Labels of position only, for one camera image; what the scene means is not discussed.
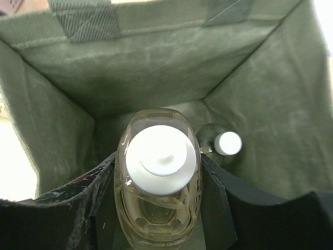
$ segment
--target small bottle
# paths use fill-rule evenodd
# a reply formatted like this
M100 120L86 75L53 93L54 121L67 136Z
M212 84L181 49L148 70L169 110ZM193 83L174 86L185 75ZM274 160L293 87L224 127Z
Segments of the small bottle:
M223 168L235 163L235 156L242 148L240 136L229 127L230 125L209 123L196 132L201 153Z
M197 220L201 156L185 117L171 109L137 113L121 137L114 196L136 250L180 249Z

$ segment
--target bag strap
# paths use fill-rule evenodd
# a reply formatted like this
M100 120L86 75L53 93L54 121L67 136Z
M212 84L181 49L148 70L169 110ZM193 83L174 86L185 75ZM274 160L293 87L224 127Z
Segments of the bag strap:
M155 0L112 4L111 0L48 0L72 43L116 39L133 30L128 29L133 25L137 25L135 30L154 31L191 23L213 26L242 22L247 19L253 1Z
M120 36L110 0L48 0L70 42L114 39Z

